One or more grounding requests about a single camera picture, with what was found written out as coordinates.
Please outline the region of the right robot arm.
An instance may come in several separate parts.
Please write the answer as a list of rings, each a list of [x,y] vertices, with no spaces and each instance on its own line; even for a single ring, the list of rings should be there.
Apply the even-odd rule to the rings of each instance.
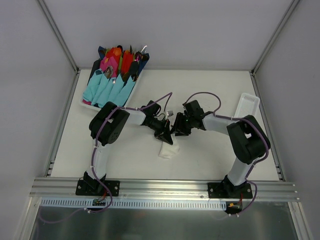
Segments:
[[[197,100],[183,104],[184,111],[176,115],[171,133],[188,136],[193,128],[214,131],[229,137],[235,160],[231,170],[217,185],[208,184],[210,198],[252,198],[247,181],[254,165],[269,155],[271,143],[253,115],[232,118],[205,112]]]

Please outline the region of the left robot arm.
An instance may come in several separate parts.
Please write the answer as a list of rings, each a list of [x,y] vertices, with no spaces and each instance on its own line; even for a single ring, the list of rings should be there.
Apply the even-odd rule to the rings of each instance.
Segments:
[[[152,100],[140,108],[119,107],[110,101],[101,108],[89,124],[93,150],[89,167],[77,182],[77,196],[104,198],[119,195],[120,182],[106,179],[107,161],[111,144],[119,138],[126,124],[146,126],[154,131],[156,139],[169,145],[174,143],[170,133],[170,121],[157,118],[160,109],[161,106]]]

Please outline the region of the white paper napkin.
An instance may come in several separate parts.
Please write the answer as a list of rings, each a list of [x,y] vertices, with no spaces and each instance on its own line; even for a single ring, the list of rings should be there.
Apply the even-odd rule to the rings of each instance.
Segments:
[[[158,156],[162,159],[171,159],[173,158],[174,156],[176,156],[179,151],[180,151],[180,145],[177,141],[176,138],[174,138],[173,140],[173,144],[170,145],[166,142],[162,142],[161,144],[161,148],[160,148],[160,151],[159,151],[159,154]]]

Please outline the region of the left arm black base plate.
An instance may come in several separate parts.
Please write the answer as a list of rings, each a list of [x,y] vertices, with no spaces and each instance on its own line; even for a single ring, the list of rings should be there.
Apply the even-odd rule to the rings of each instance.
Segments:
[[[103,184],[109,189],[113,197],[118,197],[120,192],[120,181],[118,180],[104,180]],[[94,196],[102,197],[106,194],[110,196],[109,192],[96,180],[93,181],[93,187],[91,187],[83,179],[79,179],[77,182],[75,195],[76,196]]]

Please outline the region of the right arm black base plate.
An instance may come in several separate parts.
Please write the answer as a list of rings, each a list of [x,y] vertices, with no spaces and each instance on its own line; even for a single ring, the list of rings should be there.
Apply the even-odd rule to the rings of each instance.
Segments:
[[[209,182],[207,184],[208,197],[210,199],[252,199],[253,191],[248,182],[234,186],[227,182]]]

